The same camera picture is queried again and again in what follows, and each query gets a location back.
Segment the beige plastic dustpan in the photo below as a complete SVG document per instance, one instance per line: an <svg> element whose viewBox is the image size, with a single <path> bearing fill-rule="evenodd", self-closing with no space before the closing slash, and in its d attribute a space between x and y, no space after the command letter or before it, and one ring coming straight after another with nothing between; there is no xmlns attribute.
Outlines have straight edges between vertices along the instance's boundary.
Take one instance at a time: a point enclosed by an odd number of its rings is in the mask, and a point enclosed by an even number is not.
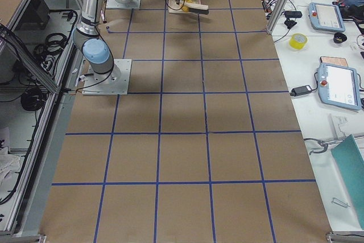
<svg viewBox="0 0 364 243"><path fill-rule="evenodd" d="M181 0L180 4L177 5L176 2L174 0L168 0L168 12L171 14L177 14L177 13L184 13L181 11L181 8L184 5L184 1ZM201 0L192 0L192 3L199 3L201 4Z"/></svg>

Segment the wooden phone-sized board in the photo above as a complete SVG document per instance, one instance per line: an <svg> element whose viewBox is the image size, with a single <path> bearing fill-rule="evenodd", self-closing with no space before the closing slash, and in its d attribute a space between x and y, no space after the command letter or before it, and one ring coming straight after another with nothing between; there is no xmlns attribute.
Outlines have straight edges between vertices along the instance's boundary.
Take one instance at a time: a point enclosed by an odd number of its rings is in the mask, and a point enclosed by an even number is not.
<svg viewBox="0 0 364 243"><path fill-rule="evenodd" d="M348 67L348 62L344 57L321 56L320 62L324 64Z"/></svg>

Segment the blue teach pendant near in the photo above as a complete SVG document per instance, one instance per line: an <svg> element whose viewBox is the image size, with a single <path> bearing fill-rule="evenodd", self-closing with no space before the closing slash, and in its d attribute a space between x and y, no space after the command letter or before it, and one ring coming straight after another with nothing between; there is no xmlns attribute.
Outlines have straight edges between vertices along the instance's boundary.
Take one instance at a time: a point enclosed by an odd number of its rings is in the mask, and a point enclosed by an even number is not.
<svg viewBox="0 0 364 243"><path fill-rule="evenodd" d="M318 96L323 104L361 110L359 81L354 68L321 63L317 75Z"/></svg>

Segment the yellow tape roll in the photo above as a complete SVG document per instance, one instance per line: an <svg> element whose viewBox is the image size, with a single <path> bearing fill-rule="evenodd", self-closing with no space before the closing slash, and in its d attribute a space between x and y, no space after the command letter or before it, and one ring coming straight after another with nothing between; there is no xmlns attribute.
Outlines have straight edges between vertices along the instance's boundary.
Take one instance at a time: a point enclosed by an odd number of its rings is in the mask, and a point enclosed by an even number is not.
<svg viewBox="0 0 364 243"><path fill-rule="evenodd" d="M289 40L289 45L295 50L302 50L306 45L308 38L304 34L295 33Z"/></svg>

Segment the black power adapter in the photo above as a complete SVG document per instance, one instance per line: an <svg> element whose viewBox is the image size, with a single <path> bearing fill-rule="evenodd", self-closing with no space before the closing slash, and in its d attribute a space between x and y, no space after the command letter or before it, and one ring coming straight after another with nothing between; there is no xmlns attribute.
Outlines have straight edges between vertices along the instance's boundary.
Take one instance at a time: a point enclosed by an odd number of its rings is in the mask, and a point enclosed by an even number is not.
<svg viewBox="0 0 364 243"><path fill-rule="evenodd" d="M290 96L292 97L297 97L297 96L303 96L306 94L310 94L312 93L313 89L311 88L310 85L303 85L300 87L295 87L292 88L292 90L290 91Z"/></svg>

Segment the teal board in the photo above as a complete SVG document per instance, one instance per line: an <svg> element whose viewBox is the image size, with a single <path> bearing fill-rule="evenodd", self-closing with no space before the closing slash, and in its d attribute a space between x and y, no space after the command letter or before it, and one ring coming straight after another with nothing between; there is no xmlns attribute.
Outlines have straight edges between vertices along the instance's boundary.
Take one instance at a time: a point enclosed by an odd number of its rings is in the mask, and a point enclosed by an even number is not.
<svg viewBox="0 0 364 243"><path fill-rule="evenodd" d="M353 135L331 150L363 229L363 156Z"/></svg>

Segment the beige hand brush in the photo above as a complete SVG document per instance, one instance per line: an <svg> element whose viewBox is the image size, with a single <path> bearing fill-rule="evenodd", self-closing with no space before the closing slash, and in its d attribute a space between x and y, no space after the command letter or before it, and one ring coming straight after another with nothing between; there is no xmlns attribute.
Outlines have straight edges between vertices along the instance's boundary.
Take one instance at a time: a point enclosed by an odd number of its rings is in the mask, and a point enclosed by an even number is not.
<svg viewBox="0 0 364 243"><path fill-rule="evenodd" d="M192 3L192 2L185 2L183 6L189 7L189 13L194 14L203 14L208 15L209 14L209 6L208 5L202 5L199 3Z"/></svg>

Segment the blue teach pendant far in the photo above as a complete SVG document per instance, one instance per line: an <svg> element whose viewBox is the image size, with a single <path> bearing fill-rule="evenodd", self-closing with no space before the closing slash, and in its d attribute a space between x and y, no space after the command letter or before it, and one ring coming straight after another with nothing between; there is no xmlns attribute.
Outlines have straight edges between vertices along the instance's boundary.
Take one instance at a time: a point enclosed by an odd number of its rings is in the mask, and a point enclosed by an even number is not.
<svg viewBox="0 0 364 243"><path fill-rule="evenodd" d="M311 2L308 5L308 16L315 30L329 32L346 30L339 7L336 5Z"/></svg>

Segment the yellow toy potato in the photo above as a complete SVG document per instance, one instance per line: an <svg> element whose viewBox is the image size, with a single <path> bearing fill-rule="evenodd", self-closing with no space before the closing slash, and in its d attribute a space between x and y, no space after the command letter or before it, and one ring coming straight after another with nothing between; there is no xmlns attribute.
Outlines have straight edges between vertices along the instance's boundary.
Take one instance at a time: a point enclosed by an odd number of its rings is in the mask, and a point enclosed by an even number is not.
<svg viewBox="0 0 364 243"><path fill-rule="evenodd" d="M184 12L184 13L188 13L189 12L189 7L188 6L183 6L181 8L181 11Z"/></svg>

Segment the blue teach pendant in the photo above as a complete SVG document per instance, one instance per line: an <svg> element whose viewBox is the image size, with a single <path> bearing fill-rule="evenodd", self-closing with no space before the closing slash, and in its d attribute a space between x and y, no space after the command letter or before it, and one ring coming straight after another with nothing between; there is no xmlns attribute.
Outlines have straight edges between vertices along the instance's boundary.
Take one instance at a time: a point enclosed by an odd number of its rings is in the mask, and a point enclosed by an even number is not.
<svg viewBox="0 0 364 243"><path fill-rule="evenodd" d="M321 63L317 75L318 96L323 104L361 110L359 81L354 68Z"/></svg>
<svg viewBox="0 0 364 243"><path fill-rule="evenodd" d="M329 32L346 30L339 7L336 5L311 2L308 5L308 16L315 30Z"/></svg>

